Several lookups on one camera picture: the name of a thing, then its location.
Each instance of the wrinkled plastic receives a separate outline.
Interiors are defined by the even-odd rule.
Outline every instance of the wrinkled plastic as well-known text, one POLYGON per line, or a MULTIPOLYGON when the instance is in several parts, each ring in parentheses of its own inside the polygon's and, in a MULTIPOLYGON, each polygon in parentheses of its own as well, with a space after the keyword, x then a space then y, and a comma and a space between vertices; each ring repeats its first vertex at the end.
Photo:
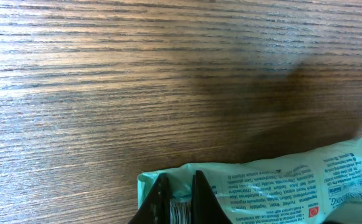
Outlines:
POLYGON ((362 223, 362 139, 245 164, 194 163, 145 172, 138 176, 138 204, 165 172, 173 190, 172 223, 180 223, 176 217, 189 214, 196 170, 204 172, 232 223, 362 223))

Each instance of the wood grain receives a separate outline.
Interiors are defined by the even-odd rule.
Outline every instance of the wood grain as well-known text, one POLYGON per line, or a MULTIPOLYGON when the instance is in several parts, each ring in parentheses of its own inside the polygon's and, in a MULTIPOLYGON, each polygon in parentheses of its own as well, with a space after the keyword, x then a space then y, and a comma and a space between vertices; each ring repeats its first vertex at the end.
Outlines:
POLYGON ((0 1, 0 223, 126 223, 136 176, 362 136, 362 0, 0 1))

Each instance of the teal wrapper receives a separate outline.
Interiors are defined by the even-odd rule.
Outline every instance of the teal wrapper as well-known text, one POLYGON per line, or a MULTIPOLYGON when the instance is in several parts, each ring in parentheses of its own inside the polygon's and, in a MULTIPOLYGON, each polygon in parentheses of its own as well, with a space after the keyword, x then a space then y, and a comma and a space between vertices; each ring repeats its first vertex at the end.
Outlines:
POLYGON ((171 223, 190 223, 196 170, 204 172, 232 223, 362 223, 362 138, 245 164, 190 163, 144 172, 138 176, 139 206, 165 172, 173 190, 171 223))

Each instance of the red square symbol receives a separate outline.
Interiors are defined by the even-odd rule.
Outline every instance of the red square symbol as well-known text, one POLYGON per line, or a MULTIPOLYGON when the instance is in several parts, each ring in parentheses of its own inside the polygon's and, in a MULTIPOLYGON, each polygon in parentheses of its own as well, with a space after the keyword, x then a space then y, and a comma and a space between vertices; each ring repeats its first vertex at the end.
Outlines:
POLYGON ((311 217, 314 217, 315 215, 317 215, 318 214, 318 212, 319 212, 319 207, 313 207, 313 208, 310 208, 310 210, 308 211, 309 212, 309 218, 311 218, 311 217))

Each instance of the small red mark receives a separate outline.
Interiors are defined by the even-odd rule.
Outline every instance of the small red mark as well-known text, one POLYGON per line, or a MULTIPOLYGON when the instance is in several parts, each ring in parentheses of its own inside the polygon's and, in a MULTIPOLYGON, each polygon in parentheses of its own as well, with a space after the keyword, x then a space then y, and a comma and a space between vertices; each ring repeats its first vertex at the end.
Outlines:
POLYGON ((318 215, 319 207, 310 208, 308 212, 310 213, 310 215, 308 216, 309 218, 314 217, 315 215, 318 215))

